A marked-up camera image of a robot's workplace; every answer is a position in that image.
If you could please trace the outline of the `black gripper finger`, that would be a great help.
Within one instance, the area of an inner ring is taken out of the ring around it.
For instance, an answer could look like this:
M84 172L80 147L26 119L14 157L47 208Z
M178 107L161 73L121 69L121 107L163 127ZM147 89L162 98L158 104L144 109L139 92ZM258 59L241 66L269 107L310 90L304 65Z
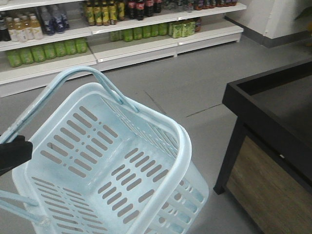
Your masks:
M32 158L33 144L24 136L17 136L12 142L0 144L0 175L20 166Z

